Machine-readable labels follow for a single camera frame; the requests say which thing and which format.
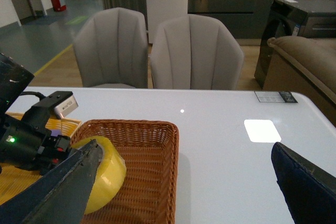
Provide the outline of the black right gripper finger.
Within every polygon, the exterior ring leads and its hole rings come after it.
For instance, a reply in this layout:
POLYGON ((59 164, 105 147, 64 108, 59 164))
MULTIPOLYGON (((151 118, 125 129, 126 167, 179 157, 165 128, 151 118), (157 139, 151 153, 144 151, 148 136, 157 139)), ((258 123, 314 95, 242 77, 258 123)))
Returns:
POLYGON ((335 223, 333 175, 280 142, 271 162, 294 223, 335 223))

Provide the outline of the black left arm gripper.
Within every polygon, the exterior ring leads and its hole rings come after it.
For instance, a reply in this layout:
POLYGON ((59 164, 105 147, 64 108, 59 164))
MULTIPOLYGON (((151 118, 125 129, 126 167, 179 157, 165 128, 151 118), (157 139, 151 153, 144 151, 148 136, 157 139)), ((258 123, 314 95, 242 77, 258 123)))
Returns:
POLYGON ((1 223, 80 223, 95 182, 100 147, 71 155, 70 138, 46 128, 50 109, 33 106, 19 120, 1 116, 1 162, 44 175, 1 205, 1 223))

